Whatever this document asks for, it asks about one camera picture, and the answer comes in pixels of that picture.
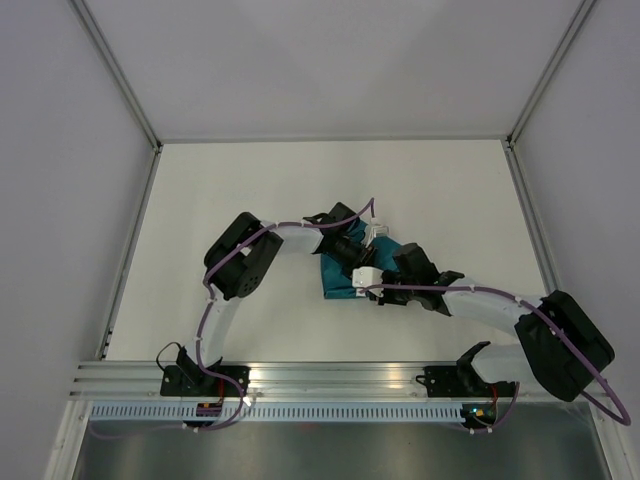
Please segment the teal cloth napkin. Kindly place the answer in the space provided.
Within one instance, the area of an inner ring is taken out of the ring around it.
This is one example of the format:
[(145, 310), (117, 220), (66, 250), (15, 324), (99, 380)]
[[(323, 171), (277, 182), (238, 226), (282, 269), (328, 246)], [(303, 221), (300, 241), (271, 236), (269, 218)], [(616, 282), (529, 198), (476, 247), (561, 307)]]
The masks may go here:
[[(370, 245), (375, 248), (381, 243), (392, 243), (401, 246), (394, 239), (387, 237), (376, 238)], [(327, 235), (320, 245), (320, 272), (324, 298), (327, 300), (357, 298), (352, 287), (352, 273), (343, 273), (339, 264), (327, 255)]]

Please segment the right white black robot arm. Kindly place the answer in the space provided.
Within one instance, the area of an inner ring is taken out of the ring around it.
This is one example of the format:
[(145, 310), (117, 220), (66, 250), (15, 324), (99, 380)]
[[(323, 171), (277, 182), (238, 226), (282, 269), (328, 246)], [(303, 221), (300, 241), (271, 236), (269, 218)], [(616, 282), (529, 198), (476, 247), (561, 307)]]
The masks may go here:
[(491, 384), (537, 383), (571, 402), (615, 358), (614, 349), (568, 293), (520, 297), (476, 283), (456, 271), (439, 271), (415, 243), (396, 250), (393, 270), (365, 286), (379, 303), (415, 301), (428, 311), (489, 326), (513, 338), (510, 345), (480, 341), (456, 362), (459, 388), (478, 395)]

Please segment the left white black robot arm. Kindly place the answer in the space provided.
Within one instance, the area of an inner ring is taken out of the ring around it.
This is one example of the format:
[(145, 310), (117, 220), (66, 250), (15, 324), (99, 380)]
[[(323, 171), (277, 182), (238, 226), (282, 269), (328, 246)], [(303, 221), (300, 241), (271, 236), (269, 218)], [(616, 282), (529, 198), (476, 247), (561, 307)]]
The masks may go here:
[(212, 393), (218, 382), (233, 380), (220, 367), (231, 321), (279, 255), (320, 256), (323, 293), (329, 297), (346, 290), (354, 296), (354, 273), (374, 267), (380, 257), (375, 227), (361, 216), (341, 202), (299, 221), (267, 222), (249, 212), (239, 214), (204, 256), (207, 306), (169, 378), (198, 396)]

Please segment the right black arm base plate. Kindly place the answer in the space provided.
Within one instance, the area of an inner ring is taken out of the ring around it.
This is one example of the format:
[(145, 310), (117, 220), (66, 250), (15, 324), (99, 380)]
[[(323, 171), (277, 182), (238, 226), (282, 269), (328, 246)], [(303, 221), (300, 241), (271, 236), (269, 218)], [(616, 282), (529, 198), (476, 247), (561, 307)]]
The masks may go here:
[(428, 365), (414, 377), (429, 398), (511, 398), (515, 382), (487, 383), (471, 370), (455, 365)]

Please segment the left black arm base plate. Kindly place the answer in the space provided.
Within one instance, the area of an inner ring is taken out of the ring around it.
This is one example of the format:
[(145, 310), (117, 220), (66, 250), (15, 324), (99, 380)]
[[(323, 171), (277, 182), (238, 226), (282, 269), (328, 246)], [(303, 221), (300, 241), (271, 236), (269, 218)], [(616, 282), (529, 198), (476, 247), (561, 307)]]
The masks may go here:
[[(246, 392), (250, 379), (250, 368), (246, 365), (223, 364), (218, 368), (221, 375), (235, 380)], [(199, 371), (191, 380), (176, 365), (167, 366), (160, 387), (161, 397), (224, 397), (238, 398), (239, 390), (229, 381), (211, 377)]]

